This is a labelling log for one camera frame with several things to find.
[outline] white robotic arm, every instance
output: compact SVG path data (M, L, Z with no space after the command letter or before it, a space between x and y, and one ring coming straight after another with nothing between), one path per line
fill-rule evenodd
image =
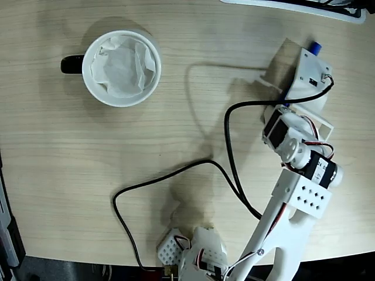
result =
M295 95L296 89L305 93L326 87L325 79L330 77L332 68L310 55L302 49L289 94ZM304 65L309 62L317 69ZM315 76L306 72L310 69ZM303 76L312 78L303 82ZM158 248L158 257L164 265L178 264L179 280L244 281L251 268L273 249L274 266L267 281L293 279L312 227L328 206L330 189L343 177L342 168L332 161L333 146L326 142L333 126L320 117L325 101L326 97L295 106L304 115L284 105L265 110L262 139L280 155L286 169L281 172L264 214L241 258L232 266L227 264L227 250L213 229L196 228L191 242L173 229ZM320 130L312 119L322 124Z

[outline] red wire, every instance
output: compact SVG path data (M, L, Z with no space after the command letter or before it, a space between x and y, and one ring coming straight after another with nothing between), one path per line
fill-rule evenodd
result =
M307 142L304 142L304 144L306 144L306 145L323 145L323 146L328 146L329 148L331 148L332 152L335 151L335 148L333 147L333 145L331 145L330 143L326 143L326 142L310 142L310 141L307 141ZM333 155L334 155L334 153L332 153L332 155L330 155L327 158L328 159L332 159Z
M287 207L287 204L286 204L286 203L283 203L282 206L281 206L281 209L280 209L279 213L278 213L277 216L275 217L275 220L274 220L274 222L272 223L272 225L271 225L271 227L270 227L270 230L268 230L268 233L267 233L266 237L267 237L268 234L270 234L270 232L274 229L274 227L276 226L277 222L280 220L282 214L284 213L286 207Z
M312 130L314 131L314 135L315 135L316 138L318 138L319 137L318 136L318 130L316 130L316 126L315 126L314 122L312 122L312 120L308 116L304 115L304 117L307 118L310 121L310 126L312 127Z
M290 163L285 163L285 167L287 167L292 172L297 172L297 169L294 169Z

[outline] white wire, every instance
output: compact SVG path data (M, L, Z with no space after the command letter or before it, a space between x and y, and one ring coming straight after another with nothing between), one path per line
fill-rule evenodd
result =
M234 269L237 265L239 265L239 264L242 263L243 261L246 261L249 257L254 256L256 253L257 253L257 252L254 252L254 253L251 253L251 254L249 254L249 255L247 255L247 256L244 256L243 258L241 258L241 259L239 259L237 262L235 262L232 266L230 266L230 267L228 268L228 270L226 271L226 273L224 274L223 281L226 281L227 276L228 276L229 272L230 272L232 269Z

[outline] wooden desk surface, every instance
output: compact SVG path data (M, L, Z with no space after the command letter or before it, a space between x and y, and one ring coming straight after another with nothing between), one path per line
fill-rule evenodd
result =
M143 28L161 45L156 92L132 108L100 104L66 55L99 35ZM345 179L309 240L305 259L375 250L375 17L364 25L219 0L13 0L0 9L0 148L11 207L28 255L134 265L114 217L118 189L214 155L229 171L223 115L231 104L269 98L311 39L334 67L324 116L335 125ZM233 146L249 200L263 211L281 172L261 142L261 108L235 112ZM146 265L178 225L214 225L236 260L257 220L210 166L119 200ZM271 262L269 256L264 262Z

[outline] black cable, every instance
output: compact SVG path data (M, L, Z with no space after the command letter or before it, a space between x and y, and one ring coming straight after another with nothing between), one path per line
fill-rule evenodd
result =
M215 162L214 160L211 160L211 159L203 159L203 160L199 160L199 161L196 161L196 162L193 162L185 167L182 167L181 169L178 169L170 174L167 174L166 176L162 176L162 177L159 177L157 179L154 179L154 180L150 180L150 181L146 181L145 183L140 183L140 184L136 184L134 186L131 186L131 187L127 187L125 189L121 189L119 192L117 192L114 197L112 198L112 206L113 206L113 209L116 213L116 216L117 218L119 219L120 223L122 224L122 226L124 227L126 233L128 234L129 236L129 239L130 239L130 242L133 246L133 250L134 250L134 255L135 255L135 259L137 260L137 263L139 265L139 267L144 270L144 271L154 271L154 270L148 270L148 269L145 269L144 266L142 265L142 262L141 262L141 259L139 257L139 253L138 253L138 248L137 248L137 245L134 241L134 238L128 228L128 226L126 225L125 221L122 219L121 217L121 214L117 208L117 202L116 202L116 199L117 197L119 197L121 194L127 192L127 191L130 191L130 190L134 190L134 189L138 189L140 187L144 187L144 186L149 186L151 184L154 184L154 183L159 183L160 181L163 181L163 180L166 180L166 179L169 179L179 173L182 173L190 168L193 168L193 167L196 167L196 166L199 166L199 165L202 165L202 164L212 164L214 166L216 166L220 171L221 173L223 174L223 176L225 177L225 179L227 180L229 186L232 188L233 192L236 194L237 197L239 197L239 194L238 194L238 191L236 189L236 187L234 186L234 184L232 183L232 181L230 180L227 172L224 170L223 167L221 167L217 162Z
M300 102L307 102L307 101L312 101L312 100L315 100L317 98L320 98L322 97L323 95L325 95L327 92L329 92L329 90L333 87L334 85L334 82L333 82L333 78L331 76L329 76L330 80L331 80L331 84L329 86L327 86L320 94L317 94L317 95L313 95L311 97L307 97L307 98L299 98L299 99L294 99L294 100L288 100L288 103L289 104L296 104L296 103L300 103ZM224 135L225 135L225 140L226 140L226 146L227 146L227 151L228 151L228 158L229 158L229 163L230 163L230 167L231 167L231 170L232 170L232 173L233 173L233 177L234 177L234 181L236 182L236 185L237 185L237 188L238 190L236 189L235 185L231 182L228 174L226 173L226 171L224 170L223 167L221 167L217 162L215 162L214 160L211 160L211 159L203 159L203 160L199 160L199 161L196 161L196 162L193 162L185 167L182 167L181 169L178 169L172 173L169 173L167 174L166 176L162 176L160 178L157 178L157 179L154 179L154 180L150 180L150 181L146 181L145 183L140 183L140 184L136 184L134 186L130 186L130 187L127 187L125 189L121 189L120 191L118 191L114 197L112 198L112 206L113 206L113 209L116 213L116 216L118 218L118 220L120 221L121 225L124 227L126 233L128 234L129 236L129 239L130 239L130 242L132 244L132 247L133 247L133 250L134 250L134 255L135 255L135 259L137 260L137 263L139 265L139 267L144 270L144 271L154 271L154 270L148 270L146 269L142 262L141 262L141 258L139 257L139 253L138 253L138 248L137 248L137 244L135 243L135 240L128 228L128 226L126 225L124 219L122 219L122 216L117 208L117 198L122 195L123 193L127 192L127 191L131 191L131 190L134 190L134 189L138 189L140 187L145 187L145 186L149 186L151 184L154 184L154 183L159 183L160 181L163 181L163 180L166 180L166 179L170 179L171 177L179 174L179 173L182 173L190 168L193 168L193 167L196 167L198 165L202 165L202 164L213 164L214 166L216 166L220 171L221 173L223 174L223 176L225 177L225 179L227 180L229 186L231 187L231 189L233 190L233 192L235 193L235 195L238 197L238 199L240 199L240 201L249 209L249 211L258 219L261 218L261 214L255 210L251 205L250 203L247 201L247 198L246 198L246 195L243 191L243 188L241 186L241 183L240 183L240 179L238 177L238 173L237 173L237 169L236 169L236 164L234 162L234 156L233 156L233 150L232 150L232 146L231 146L231 142L230 142L230 132L229 132L229 117L230 117L230 114L237 108L241 108L241 107L247 107L247 106L252 106L252 105L273 105L273 106L276 106L276 105L279 105L279 104L284 104L285 101L245 101L245 102L239 102L238 104L234 104L232 105L226 112L225 114L225 117L224 117Z
M306 97L306 98L297 98L297 99L294 99L294 100L287 100L287 103L298 104L298 103L301 103L301 102L312 101L312 100L316 100L317 98L323 97L325 94L327 94L330 91L330 89L335 84L333 82L333 78L331 76L328 76L328 78L331 80L331 84L328 85L320 94L313 95L311 97ZM249 107L249 106L253 106L253 105L266 105L266 106L272 105L272 106L276 106L276 105L280 105L280 104L285 104L285 101L281 100L281 101L244 101L244 102L239 102L238 104L234 104L230 108L228 108L228 110L226 111L225 116L224 116L224 135L225 135L225 142L226 142L226 146L227 146L228 159L229 159L230 168L231 168L231 171L232 171L232 174L233 174L234 182L235 182L235 184L238 188L238 193L241 196L240 200L245 204L245 206L248 208L250 213L252 213L252 215L255 216L255 218L257 218L259 220L262 217L262 215L253 206L251 206L251 204L247 201L245 192L242 188L240 178L239 178L238 173L237 173L236 163L234 161L232 144L231 144L231 140L230 140L229 117L230 117L230 114L237 108Z

